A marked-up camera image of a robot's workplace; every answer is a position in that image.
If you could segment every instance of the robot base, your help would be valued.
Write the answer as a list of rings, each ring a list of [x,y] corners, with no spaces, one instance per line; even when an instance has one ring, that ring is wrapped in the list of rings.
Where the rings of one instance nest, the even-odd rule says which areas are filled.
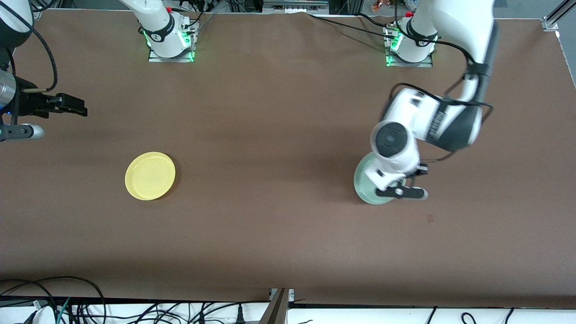
[[[354,171],[354,189],[358,196],[365,202],[372,205],[382,205],[387,202],[394,200],[392,197],[379,197],[376,195],[376,186],[368,179],[366,174],[366,167],[376,159],[376,154],[374,152],[368,153],[362,158],[356,171]],[[406,184],[406,179],[402,181],[402,185]]]
[[[385,35],[392,35],[394,39],[384,38],[384,50],[386,53],[386,66],[408,66],[408,67],[432,67],[432,54],[429,54],[426,59],[421,62],[412,63],[401,59],[398,54],[394,51],[398,47],[400,42],[405,39],[394,24],[386,24],[386,27],[382,28]]]
[[[190,18],[184,16],[184,24],[189,24]],[[196,42],[198,41],[198,29],[200,27],[200,22],[197,21],[192,24],[187,29],[183,29],[182,39],[184,42],[191,44],[188,48],[185,48],[182,53],[174,56],[173,58],[163,58],[156,54],[151,46],[150,40],[146,37],[148,47],[150,47],[150,53],[148,54],[148,62],[173,62],[173,63],[188,63],[194,62],[194,57],[196,55]]]

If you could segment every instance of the black cable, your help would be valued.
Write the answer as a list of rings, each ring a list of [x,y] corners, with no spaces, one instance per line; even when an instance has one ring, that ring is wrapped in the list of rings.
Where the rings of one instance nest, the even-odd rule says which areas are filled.
[[[86,305],[85,305],[84,308],[82,308],[82,306],[80,305],[80,306],[79,306],[79,309],[80,309],[80,311],[82,311],[82,315],[84,315],[84,311],[86,311],[87,317],[88,317],[94,324],[98,324],[98,322],[96,322],[96,321],[94,320],[94,317],[104,317],[104,316],[103,316],[103,315],[92,315],[92,314],[90,314],[90,310],[88,309],[89,306],[90,306],[90,305],[89,305],[88,303],[86,303]]]
[[[467,73],[464,72],[464,74],[462,74],[462,76],[456,80],[456,82],[454,82],[451,86],[448,87],[448,89],[446,89],[446,91],[444,91],[444,96],[448,97],[450,95],[450,92],[452,92],[454,89],[456,89],[457,86],[459,86],[462,81],[464,81],[464,79],[466,78]]]
[[[158,322],[163,322],[163,323],[166,323],[166,324],[174,324],[174,323],[172,323],[172,322],[170,322],[170,321],[167,321],[167,320],[165,320],[165,319],[155,319],[155,318],[142,318],[142,319],[139,319],[139,320],[137,320],[137,321],[128,322],[128,323],[126,323],[126,324],[138,324],[138,323],[143,322],[143,321],[154,321],[155,323],[156,323],[156,321],[158,321]]]
[[[8,58],[10,59],[10,66],[12,67],[12,75],[16,76],[16,64],[14,64],[14,56],[12,56],[12,51],[9,48],[6,49],[8,53]]]
[[[8,7],[8,5],[2,1],[0,1],[0,6],[4,7],[4,9],[6,9],[9,13],[11,13],[12,16],[18,18],[26,27],[28,27],[34,33],[34,35],[38,37],[38,40],[42,43],[42,46],[44,46],[44,49],[46,50],[46,53],[48,53],[48,57],[50,58],[50,64],[52,64],[52,72],[54,74],[54,79],[52,80],[52,85],[49,88],[46,88],[46,90],[42,90],[41,92],[48,92],[54,90],[54,88],[56,88],[56,84],[58,83],[58,71],[56,69],[56,61],[54,60],[54,56],[52,55],[50,47],[48,46],[42,35],[40,35],[40,33],[38,33],[38,31],[35,30],[34,27],[31,26],[31,24],[29,24],[24,18],[22,18],[22,16],[20,16],[17,12],[15,12],[12,8]]]
[[[432,308],[432,312],[430,313],[430,316],[428,317],[428,321],[426,321],[426,324],[430,324],[430,322],[432,322],[432,316],[434,316],[436,309],[438,309],[438,306],[434,306],[434,308]]]
[[[56,321],[58,319],[58,308],[56,306],[56,302],[54,301],[54,297],[44,286],[42,286],[38,282],[26,280],[26,279],[2,279],[2,280],[0,280],[0,283],[10,282],[10,281],[25,282],[25,284],[20,284],[20,285],[17,285],[15,287],[12,287],[12,288],[8,289],[7,291],[0,293],[0,296],[4,295],[4,294],[6,294],[12,290],[18,289],[19,287],[21,287],[23,285],[33,284],[33,285],[37,286],[38,288],[42,289],[44,291],[44,293],[48,296],[48,305],[50,306],[50,308],[52,308],[52,312],[54,313],[54,321]]]
[[[469,324],[469,323],[464,319],[464,317],[466,317],[466,316],[470,316],[470,318],[472,319],[472,322],[473,322],[474,324],[476,324],[476,320],[474,319],[474,316],[472,316],[472,314],[470,314],[470,313],[468,313],[468,312],[464,312],[464,313],[462,313],[462,315],[460,315],[460,319],[462,320],[462,323],[463,323],[463,324]]]
[[[170,316],[170,317],[172,317],[172,318],[177,319],[179,324],[182,324],[182,321],[180,321],[180,318],[183,319],[183,320],[185,320],[185,321],[186,321],[186,319],[183,318],[183,317],[181,317],[181,316],[179,316],[179,315],[176,315],[176,314],[170,312],[171,310],[173,310],[174,308],[176,308],[176,307],[179,306],[179,305],[181,305],[181,303],[176,303],[176,304],[174,304],[172,307],[170,307],[170,308],[169,308],[168,310],[166,310],[166,311],[158,310],[158,306],[157,306],[157,307],[156,307],[156,314],[157,314],[156,319],[160,320],[160,319],[161,319],[162,317],[164,317],[164,316]]]
[[[68,311],[68,320],[70,321],[70,324],[80,324],[79,318],[75,317],[73,314],[72,304],[69,303],[64,311]]]
[[[184,28],[188,28],[188,27],[196,24],[198,21],[200,21],[200,18],[202,17],[203,14],[204,14],[204,11],[201,11],[200,14],[198,15],[198,18],[196,18],[196,20],[191,22],[190,24],[184,25]]]
[[[154,303],[152,306],[148,307],[142,314],[138,316],[138,319],[135,321],[135,323],[141,321],[144,318],[144,316],[146,316],[146,314],[148,314],[154,307],[158,305],[160,305],[160,303]]]
[[[364,17],[364,18],[366,18],[368,21],[370,21],[372,24],[374,24],[374,25],[376,25],[376,26],[378,26],[378,27],[384,27],[384,28],[386,27],[386,24],[380,24],[379,22],[377,22],[377,21],[373,20],[372,18],[370,18],[370,16],[368,16],[368,15],[366,15],[366,14],[363,14],[363,13],[361,13],[361,12],[355,14],[355,16]]]
[[[40,9],[33,9],[32,12],[43,12],[44,10],[50,8],[55,2],[56,2],[56,0],[52,0],[52,1],[50,1],[50,3],[48,5],[45,5],[45,6],[41,7]]]
[[[210,315],[210,314],[212,314],[213,312],[218,311],[218,310],[221,310],[221,309],[226,308],[226,307],[235,306],[235,305],[240,305],[240,304],[251,304],[251,303],[262,303],[262,301],[261,301],[261,300],[257,300],[257,301],[250,301],[250,302],[230,303],[230,304],[227,304],[227,305],[223,305],[223,306],[220,306],[220,307],[216,307],[215,309],[210,310],[210,311],[208,311],[208,312],[205,312],[205,313],[204,313],[204,316]],[[192,317],[192,320],[190,320],[190,322],[188,322],[188,324],[198,323],[199,321],[198,321],[198,320],[195,320],[195,319],[196,319],[196,317],[199,316],[199,315],[200,315],[200,313],[194,315],[194,317]]]
[[[248,12],[244,7],[245,2],[239,3],[237,0],[224,0],[224,1],[230,4],[230,10],[232,10],[232,5],[237,5],[238,8],[242,9],[244,12],[246,13]]]
[[[512,315],[512,312],[514,311],[514,307],[512,307],[510,309],[510,311],[508,312],[508,315],[506,315],[506,319],[504,320],[504,324],[508,324],[508,319],[510,318],[510,316]]]
[[[456,154],[456,152],[457,151],[450,152],[450,153],[446,154],[445,156],[437,157],[436,159],[423,159],[421,162],[425,163],[425,164],[442,162],[442,161],[447,160],[450,157],[452,157],[454,154]]]
[[[342,12],[342,10],[344,10],[344,8],[346,8],[346,5],[348,4],[348,0],[346,0],[346,2],[342,5],[342,7],[340,8],[340,10],[338,10],[338,12],[336,14],[340,14]]]
[[[512,307],[510,309],[510,311],[508,312],[508,314],[506,315],[506,319],[504,320],[504,324],[508,324],[508,319],[512,315],[513,311],[514,311],[514,307]],[[472,314],[470,314],[468,312],[464,312],[460,315],[460,319],[462,320],[462,324],[470,324],[466,321],[466,319],[465,319],[466,316],[469,316],[472,319],[472,323],[476,324],[476,319],[474,318],[474,316],[472,316]]]
[[[44,0],[32,0],[32,1],[38,3],[38,5],[39,5],[40,7],[43,7],[43,6],[47,5],[47,3],[44,2]]]
[[[82,278],[82,277],[76,277],[76,276],[57,276],[57,277],[49,277],[49,278],[44,278],[44,279],[39,279],[39,280],[35,280],[35,281],[31,281],[31,280],[22,280],[22,279],[4,279],[4,280],[0,280],[0,282],[4,282],[4,281],[25,281],[25,283],[20,284],[20,285],[16,285],[10,289],[8,289],[7,291],[4,291],[2,293],[0,293],[0,295],[4,295],[5,293],[14,291],[16,289],[19,289],[23,286],[29,285],[29,284],[35,284],[39,287],[42,287],[42,289],[49,294],[49,292],[42,286],[39,284],[39,282],[42,281],[47,281],[47,280],[58,280],[58,279],[73,279],[73,280],[79,280],[82,282],[85,282],[87,284],[89,284],[90,286],[92,286],[92,288],[94,288],[94,290],[96,290],[96,292],[98,293],[98,296],[100,297],[100,300],[102,301],[102,307],[104,308],[104,320],[102,321],[102,324],[106,324],[106,302],[104,300],[104,295],[102,294],[102,291],[100,290],[100,287],[98,287],[97,284],[93,283],[92,281]]]
[[[373,32],[373,31],[368,31],[368,30],[366,30],[366,29],[362,29],[362,28],[358,28],[358,27],[354,27],[354,26],[342,24],[341,22],[337,22],[337,21],[330,20],[330,19],[326,19],[326,18],[322,18],[322,17],[317,17],[317,16],[313,16],[313,15],[310,15],[310,16],[311,16],[311,17],[314,17],[314,18],[316,18],[316,19],[319,19],[319,20],[323,20],[323,21],[326,21],[326,22],[330,22],[331,24],[336,24],[336,25],[348,27],[348,28],[351,28],[351,29],[356,29],[357,31],[361,31],[361,32],[364,32],[364,33],[369,33],[369,34],[381,36],[381,37],[384,37],[384,38],[390,38],[390,39],[393,39],[393,38],[394,38],[394,36],[392,36],[392,35],[385,35],[385,34],[383,34],[383,33],[377,33],[377,32]]]

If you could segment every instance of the wire bundle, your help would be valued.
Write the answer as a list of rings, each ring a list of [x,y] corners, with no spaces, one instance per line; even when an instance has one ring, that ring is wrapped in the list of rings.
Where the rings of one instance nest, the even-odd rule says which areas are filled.
[[[57,300],[54,298],[54,296],[50,293],[50,291],[48,291],[48,289],[46,289],[45,286],[43,286],[41,284],[41,282],[45,282],[45,281],[53,281],[53,280],[77,280],[77,281],[82,281],[84,283],[89,284],[90,286],[92,286],[94,288],[94,290],[96,290],[96,292],[98,293],[99,299],[100,299],[100,303],[97,304],[98,306],[101,306],[103,308],[103,314],[102,315],[96,315],[96,314],[92,314],[90,312],[89,307],[90,306],[94,306],[96,304],[91,303],[87,298],[67,298],[63,303],[62,303],[62,299]],[[100,287],[98,287],[98,285],[96,285],[94,282],[82,278],[82,277],[76,277],[76,276],[58,276],[58,277],[49,277],[49,278],[44,278],[44,279],[40,279],[40,280],[25,280],[25,279],[4,279],[4,280],[0,280],[0,284],[3,282],[20,282],[18,285],[11,287],[10,289],[7,289],[5,291],[3,291],[2,293],[0,293],[0,300],[6,300],[6,299],[14,299],[14,297],[12,296],[7,296],[6,294],[14,292],[24,286],[28,286],[28,285],[35,285],[38,288],[40,288],[45,294],[46,294],[46,302],[47,304],[43,306],[44,307],[49,307],[52,312],[54,313],[54,320],[56,324],[106,324],[106,320],[107,319],[134,319],[133,321],[127,323],[127,324],[140,324],[140,323],[148,323],[150,321],[153,322],[153,324],[160,324],[160,323],[165,323],[165,324],[204,324],[206,322],[221,322],[219,319],[207,319],[206,316],[221,310],[223,308],[227,308],[227,307],[231,307],[231,306],[238,306],[238,305],[242,305],[242,304],[247,304],[247,303],[261,303],[262,301],[248,301],[248,302],[238,302],[238,303],[229,303],[223,306],[218,306],[212,309],[209,309],[211,306],[213,306],[215,303],[214,302],[210,302],[210,303],[202,303],[202,307],[200,309],[199,312],[197,312],[196,314],[192,314],[191,311],[191,303],[174,303],[173,305],[171,305],[167,310],[162,310],[160,309],[160,305],[165,304],[165,303],[170,303],[172,304],[170,301],[162,301],[162,302],[156,302],[154,304],[152,304],[150,307],[148,307],[146,310],[144,310],[144,312],[140,313],[140,314],[136,314],[133,316],[129,316],[129,317],[119,317],[119,316],[113,316],[113,315],[109,315],[107,314],[107,304],[104,298],[104,295],[102,294],[102,291],[100,290]],[[17,297],[18,301],[15,301],[14,303],[11,304],[7,304],[4,305],[2,307],[10,307],[10,306],[16,306],[16,305],[22,305],[25,303],[31,303],[35,300],[38,300],[38,297],[30,297],[30,298],[21,298],[21,297]],[[188,315],[182,315],[182,314],[178,314],[174,311],[174,309],[180,305],[183,304],[188,304]]]

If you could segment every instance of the cable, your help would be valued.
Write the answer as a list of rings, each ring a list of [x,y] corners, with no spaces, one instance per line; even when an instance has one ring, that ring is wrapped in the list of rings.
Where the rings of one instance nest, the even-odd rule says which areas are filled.
[[[506,319],[504,320],[504,324],[508,324],[508,319],[510,318],[510,316],[512,315],[512,312],[514,311],[514,307],[512,307],[510,309],[510,311],[508,312],[508,314],[506,315]],[[474,316],[472,316],[472,314],[468,313],[468,312],[464,312],[460,315],[460,319],[462,320],[463,324],[470,324],[466,321],[465,317],[469,316],[472,319],[472,323],[476,324],[476,319],[474,318]]]
[[[238,314],[236,315],[235,324],[246,324],[246,321],[244,320],[244,310],[242,309],[242,304],[238,305]]]
[[[340,14],[342,12],[342,10],[344,10],[344,8],[346,8],[346,5],[348,4],[348,0],[346,0],[346,2],[342,5],[342,7],[340,8],[340,10],[338,10],[338,12],[336,14]]]
[[[38,286],[40,289],[42,289],[44,291],[44,293],[48,296],[48,305],[52,308],[52,311],[54,313],[54,320],[56,320],[58,318],[58,309],[56,307],[56,302],[54,301],[54,297],[52,296],[52,294],[50,294],[50,292],[44,286],[42,286],[38,282],[26,280],[26,279],[2,279],[2,280],[0,280],[0,283],[10,282],[10,281],[25,282],[25,284],[20,284],[20,285],[17,285],[15,287],[12,287],[12,288],[8,289],[7,291],[0,293],[0,296],[4,295],[4,294],[6,294],[12,290],[18,289],[19,287],[21,287],[23,285],[33,284],[35,286]]]
[[[470,314],[470,313],[468,313],[468,312],[464,312],[464,313],[462,313],[462,315],[460,315],[460,319],[462,320],[462,323],[463,323],[463,324],[469,324],[469,323],[464,319],[464,317],[466,317],[466,315],[467,315],[467,316],[470,316],[470,318],[472,319],[472,322],[473,322],[474,324],[476,324],[476,320],[474,319],[474,316],[472,316],[472,314]]]
[[[38,311],[34,311],[30,314],[30,316],[28,316],[28,318],[24,321],[23,324],[32,324],[32,322],[34,321],[34,317],[36,316],[36,313]]]
[[[514,307],[512,307],[510,309],[510,311],[508,312],[508,315],[506,315],[506,319],[504,320],[504,324],[508,324],[508,319],[510,318],[510,316],[512,315],[512,312],[514,311]]]
[[[103,316],[103,315],[92,315],[92,314],[90,314],[90,312],[89,312],[89,310],[88,310],[88,306],[89,306],[88,304],[78,306],[78,309],[79,309],[80,311],[82,311],[82,313],[78,313],[77,317],[90,318],[90,319],[92,319],[92,321],[93,321],[94,323],[97,324],[97,322],[95,322],[95,321],[93,320],[93,318],[103,318],[104,316]],[[165,311],[165,310],[150,310],[150,311],[146,311],[144,315],[148,315],[148,314],[153,313],[153,312],[156,312],[156,313],[158,313],[158,314],[165,314],[166,316],[170,316],[170,317],[172,317],[172,318],[182,319],[182,320],[186,321],[186,319],[183,318],[181,315],[178,315],[178,314],[173,313],[173,312]],[[141,314],[133,315],[133,316],[127,316],[127,317],[107,315],[106,317],[107,317],[107,318],[115,318],[115,319],[132,319],[132,318],[137,318],[137,317],[140,317],[140,316],[141,316]]]
[[[449,86],[448,89],[446,89],[446,91],[444,91],[444,96],[448,97],[450,92],[452,92],[454,89],[456,89],[456,87],[459,86],[462,83],[462,81],[464,81],[464,78],[466,77],[466,75],[467,75],[466,72],[464,72],[462,74],[462,76],[458,80],[456,80],[456,82],[454,82],[451,86]]]
[[[158,315],[156,316],[156,319],[160,320],[162,317],[168,315],[168,316],[170,316],[170,317],[172,317],[172,318],[177,319],[177,320],[178,320],[178,323],[180,323],[180,324],[182,323],[182,322],[180,321],[180,318],[186,321],[185,318],[183,318],[183,317],[181,317],[181,316],[179,316],[179,315],[175,315],[175,314],[173,315],[173,313],[170,312],[171,310],[173,310],[174,308],[176,308],[176,307],[179,306],[179,305],[181,305],[181,303],[174,304],[174,305],[173,305],[172,307],[170,307],[168,310],[164,311],[162,315],[158,314],[158,313],[159,313],[159,310],[158,310],[158,306],[156,306],[156,314],[158,314]]]
[[[62,309],[60,310],[60,313],[58,313],[58,318],[56,318],[56,324],[60,324],[60,321],[62,320],[62,314],[64,314],[64,310],[66,309],[66,306],[68,306],[69,301],[70,301],[70,297],[68,297],[68,299],[66,299],[66,301],[64,302],[64,305],[62,306]]]
[[[432,308],[432,312],[430,313],[430,316],[428,317],[428,321],[426,321],[426,324],[430,324],[430,322],[432,322],[432,316],[434,316],[434,313],[436,312],[437,309],[438,306],[434,306],[434,308]]]
[[[235,306],[235,305],[240,305],[240,304],[251,304],[251,303],[262,303],[262,301],[261,301],[261,300],[254,300],[254,301],[250,301],[250,302],[230,303],[230,304],[227,304],[227,305],[223,305],[223,306],[216,307],[215,309],[210,310],[210,311],[208,311],[208,312],[205,312],[205,313],[203,313],[203,314],[204,314],[204,316],[206,316],[206,315],[210,315],[210,314],[212,314],[213,312],[218,311],[218,310],[221,310],[221,309],[226,308],[226,307]],[[196,320],[196,317],[198,317],[199,315],[200,315],[200,313],[197,313],[196,315],[194,315],[194,317],[192,317],[192,319],[188,322],[188,324],[198,323],[199,320]]]
[[[447,159],[449,159],[450,157],[452,157],[454,154],[456,154],[456,152],[457,152],[457,151],[450,152],[450,153],[446,154],[445,156],[438,157],[438,158],[436,158],[436,159],[424,159],[424,160],[422,160],[422,161],[420,161],[420,162],[425,163],[425,164],[442,162],[442,161],[447,160]]]
[[[244,12],[246,12],[246,13],[248,12],[248,11],[247,11],[246,9],[244,9],[244,7],[242,6],[242,5],[244,4],[244,2],[242,2],[242,4],[240,4],[240,3],[239,3],[238,1],[236,1],[236,0],[224,0],[224,1],[226,1],[227,3],[229,3],[229,4],[231,4],[231,5],[237,5],[237,6],[238,6],[240,9],[242,9]]]
[[[18,18],[26,27],[28,27],[34,33],[34,35],[36,35],[36,37],[38,37],[38,40],[42,43],[42,46],[44,46],[46,53],[48,53],[48,57],[50,58],[50,64],[52,65],[52,72],[54,74],[54,79],[52,80],[52,85],[49,88],[23,89],[22,91],[30,93],[30,92],[48,92],[54,90],[54,88],[56,88],[56,84],[58,83],[58,71],[56,69],[56,61],[54,60],[54,56],[52,55],[50,47],[48,46],[42,35],[40,35],[40,33],[38,33],[38,31],[35,30],[34,27],[31,26],[31,24],[29,24],[24,18],[22,18],[22,16],[20,16],[17,12],[15,12],[12,8],[8,7],[8,5],[2,1],[0,1],[0,6],[4,7],[4,9],[6,9],[9,13],[11,13],[12,16]]]
[[[313,16],[313,15],[310,15],[310,16],[311,16],[311,17],[314,17],[314,18],[316,18],[316,19],[319,19],[319,20],[323,20],[323,21],[326,21],[326,22],[330,22],[331,24],[336,24],[336,25],[348,27],[348,28],[351,28],[351,29],[356,29],[357,31],[361,31],[361,32],[364,32],[364,33],[369,33],[369,34],[381,36],[381,37],[384,37],[384,38],[390,38],[390,39],[393,39],[393,38],[394,38],[392,35],[384,35],[383,33],[377,33],[377,32],[373,32],[373,31],[368,31],[368,30],[366,30],[366,29],[362,29],[362,28],[358,28],[358,27],[354,27],[354,26],[342,24],[341,22],[337,22],[337,21],[334,21],[334,20],[329,20],[329,19],[326,19],[326,18],[317,17],[317,16]]]
[[[188,27],[196,24],[198,21],[200,21],[200,18],[202,17],[203,14],[204,14],[204,12],[200,12],[200,14],[198,15],[198,18],[196,18],[196,20],[191,22],[190,24],[184,25],[184,28],[188,28]]]
[[[16,76],[16,64],[14,64],[14,56],[12,52],[7,48],[6,53],[8,53],[8,58],[10,58],[10,66],[12,67],[12,75]]]
[[[364,18],[366,18],[368,21],[370,21],[372,24],[374,24],[374,25],[376,25],[376,26],[378,26],[378,27],[383,27],[383,28],[386,27],[386,24],[380,24],[379,22],[377,22],[377,21],[373,20],[372,18],[370,18],[368,15],[365,15],[365,14],[363,14],[363,13],[361,13],[361,12],[360,12],[360,13],[357,13],[357,14],[354,14],[354,15],[355,15],[355,16],[359,16],[359,17],[364,17]]]
[[[52,0],[52,1],[50,1],[50,3],[48,5],[45,5],[45,6],[41,7],[40,9],[33,9],[32,12],[43,12],[44,10],[50,8],[55,2],[56,2],[56,0]]]
[[[104,320],[102,322],[102,324],[106,324],[106,302],[104,300],[104,295],[102,294],[102,291],[100,290],[100,287],[98,287],[98,285],[96,285],[95,283],[93,283],[92,281],[88,280],[88,279],[84,279],[82,277],[76,277],[76,276],[57,276],[57,277],[49,277],[49,278],[44,278],[44,279],[39,279],[36,281],[31,281],[31,280],[23,280],[23,279],[4,279],[4,280],[0,280],[0,282],[5,282],[5,281],[24,281],[25,283],[23,284],[19,284],[16,285],[10,289],[8,289],[7,291],[4,291],[2,293],[0,293],[0,295],[4,295],[5,293],[11,292],[11,291],[15,291],[16,289],[19,289],[23,286],[29,285],[29,284],[35,284],[38,287],[41,287],[42,290],[44,290],[44,292],[46,294],[49,295],[50,299],[52,300],[52,302],[54,302],[54,299],[52,298],[52,295],[50,295],[50,293],[46,290],[46,288],[44,288],[42,285],[39,284],[39,282],[42,281],[47,281],[47,280],[58,280],[58,279],[74,279],[74,280],[79,280],[82,282],[85,282],[87,284],[89,284],[90,286],[92,286],[92,288],[94,288],[94,290],[96,290],[96,292],[98,293],[98,296],[100,297],[100,300],[102,301],[102,306],[104,308]]]
[[[200,31],[200,29],[202,29],[202,27],[204,27],[204,25],[206,25],[212,18],[214,18],[214,16],[216,16],[215,14],[210,14],[210,17],[208,17],[208,19],[202,23],[202,25],[200,25],[200,27],[198,27],[198,31]]]

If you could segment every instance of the brown table surface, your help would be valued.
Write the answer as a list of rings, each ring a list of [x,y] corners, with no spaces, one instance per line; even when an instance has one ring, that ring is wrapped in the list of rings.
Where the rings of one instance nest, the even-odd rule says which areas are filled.
[[[305,14],[229,14],[200,31],[196,62],[148,63],[130,12],[45,12],[55,92],[84,99],[89,116],[23,118],[46,137],[1,144],[2,277],[73,274],[108,297],[291,287],[308,303],[576,307],[576,92],[554,33],[500,25],[496,110],[476,143],[418,179],[428,200],[373,206],[352,177],[388,91],[442,93],[463,70],[458,51],[438,46],[432,69],[386,67],[378,36]],[[16,64],[50,84],[34,37]],[[148,151],[172,156],[178,180],[143,202],[124,173]]]

